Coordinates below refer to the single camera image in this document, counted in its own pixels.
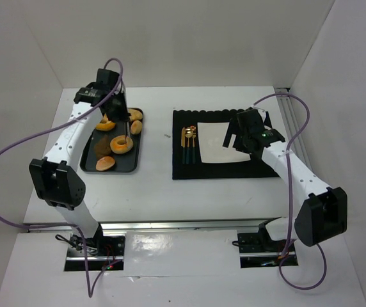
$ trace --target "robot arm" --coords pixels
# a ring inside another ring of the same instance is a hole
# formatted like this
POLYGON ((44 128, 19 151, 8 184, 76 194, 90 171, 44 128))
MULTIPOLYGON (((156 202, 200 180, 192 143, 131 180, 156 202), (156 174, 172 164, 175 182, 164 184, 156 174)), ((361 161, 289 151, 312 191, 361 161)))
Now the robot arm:
MULTIPOLYGON (((81 88, 76 94, 69 118, 69 121, 76 122, 62 131, 42 160, 33 159, 29 165, 37 196, 54 207, 68 223, 76 224, 81 229, 90 253, 98 253, 110 238, 103 236, 101 225, 85 205, 83 199, 86 187, 76 171, 83 148, 95 126, 101 121, 102 114, 106 114, 113 122, 125 122, 125 135, 130 137, 127 123, 130 114, 127 112, 123 83, 120 83, 117 93, 105 104, 94 108, 113 90, 118 78, 116 72, 99 69, 96 82, 81 88), (88 111, 92 112, 85 117, 79 117, 88 111)), ((76 228, 73 231, 71 241, 80 246, 80 234, 76 228)))
MULTIPOLYGON (((227 147, 232 134, 233 147, 260 159, 272 167, 288 184, 288 168, 284 137, 263 124, 257 109, 240 112, 230 121, 223 146, 227 147)), ((332 189, 315 176, 305 164, 289 151, 294 203, 299 213, 293 220, 292 239, 313 246, 346 231, 347 195, 340 187, 332 189)), ((288 218, 281 217, 262 225, 271 240, 287 238, 288 218)))

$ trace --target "white floor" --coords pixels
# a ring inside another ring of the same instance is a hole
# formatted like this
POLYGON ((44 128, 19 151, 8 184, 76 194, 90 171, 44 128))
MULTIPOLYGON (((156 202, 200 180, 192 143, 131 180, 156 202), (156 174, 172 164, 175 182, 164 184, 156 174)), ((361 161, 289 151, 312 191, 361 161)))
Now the white floor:
MULTIPOLYGON (((162 244, 153 245, 157 242, 153 233, 140 237, 146 249, 135 248, 139 253, 129 253, 130 257, 126 254, 124 271, 105 273, 92 299, 86 292, 84 272, 63 272, 67 245, 58 242, 54 233, 20 234, 1 287, 0 307, 366 306, 343 236, 322 244, 328 275, 319 288, 304 292, 287 286, 275 267, 240 269, 238 250, 230 242, 232 231, 187 233, 198 239, 179 240, 181 233, 168 233, 171 249, 176 243, 175 250, 180 251, 169 255, 159 255, 162 244), (213 244, 207 245, 205 239, 213 244), (136 257, 142 252, 142 258, 136 257)), ((298 285, 312 285, 322 275, 319 251, 301 244, 296 247, 299 266, 286 267, 284 273, 298 285)), ((91 273, 92 280, 96 275, 91 273)))

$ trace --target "white plate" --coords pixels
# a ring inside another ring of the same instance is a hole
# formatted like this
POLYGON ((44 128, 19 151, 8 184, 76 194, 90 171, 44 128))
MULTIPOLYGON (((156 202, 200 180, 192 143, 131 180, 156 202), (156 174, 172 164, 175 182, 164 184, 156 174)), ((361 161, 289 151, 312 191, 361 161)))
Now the white plate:
POLYGON ((197 123, 200 158, 203 163, 233 163, 249 161, 250 155, 238 152, 232 146, 235 135, 228 148, 223 147, 228 123, 197 123))

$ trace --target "knife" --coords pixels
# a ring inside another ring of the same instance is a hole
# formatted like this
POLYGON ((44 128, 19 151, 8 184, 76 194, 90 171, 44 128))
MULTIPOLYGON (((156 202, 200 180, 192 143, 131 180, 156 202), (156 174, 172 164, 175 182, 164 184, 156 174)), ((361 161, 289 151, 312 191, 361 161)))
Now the knife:
POLYGON ((185 127, 183 127, 182 128, 182 143, 181 143, 181 145, 182 145, 182 147, 183 147, 183 159, 182 159, 182 163, 183 164, 185 164, 186 163, 186 160, 185 160, 185 158, 184 158, 184 152, 185 152, 185 147, 186 147, 186 139, 185 139, 185 133, 186 133, 186 128, 185 127))

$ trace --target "cutlery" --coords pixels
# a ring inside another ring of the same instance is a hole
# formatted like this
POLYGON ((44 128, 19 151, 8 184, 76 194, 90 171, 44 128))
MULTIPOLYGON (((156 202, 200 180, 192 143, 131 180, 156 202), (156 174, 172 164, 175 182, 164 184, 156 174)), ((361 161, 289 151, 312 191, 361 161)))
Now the cutlery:
POLYGON ((187 154, 186 154, 186 164, 190 163, 190 138, 193 136, 193 131, 191 127, 186 128, 186 137, 187 137, 187 154))
POLYGON ((181 139, 181 145, 183 148, 183 159, 182 159, 182 164, 184 164, 186 162, 186 159, 184 158, 184 153, 186 151, 186 139, 185 139, 185 134, 186 134, 186 128, 183 127, 182 128, 182 139, 181 139))
POLYGON ((192 163, 195 164, 196 163, 196 150, 195 150, 195 138, 196 138, 196 126, 190 126, 191 130, 193 131, 193 160, 192 163))

